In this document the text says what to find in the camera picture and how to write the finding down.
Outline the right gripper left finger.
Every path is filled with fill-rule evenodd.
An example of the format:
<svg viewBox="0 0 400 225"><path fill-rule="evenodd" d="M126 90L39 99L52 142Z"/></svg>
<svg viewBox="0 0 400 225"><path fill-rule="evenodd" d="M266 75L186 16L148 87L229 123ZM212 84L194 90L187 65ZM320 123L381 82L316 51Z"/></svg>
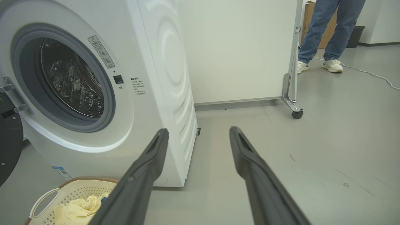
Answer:
<svg viewBox="0 0 400 225"><path fill-rule="evenodd" d="M162 173L169 132L162 128L105 200L91 225L143 225L154 182Z"/></svg>

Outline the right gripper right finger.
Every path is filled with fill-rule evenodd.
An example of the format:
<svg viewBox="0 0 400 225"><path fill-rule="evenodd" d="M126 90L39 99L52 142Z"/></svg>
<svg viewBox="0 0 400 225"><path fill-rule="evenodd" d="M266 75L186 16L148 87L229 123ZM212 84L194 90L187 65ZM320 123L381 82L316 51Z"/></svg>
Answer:
<svg viewBox="0 0 400 225"><path fill-rule="evenodd" d="M306 215L243 131L232 126L229 129L229 138L236 171L246 183L254 223L309 225Z"/></svg>

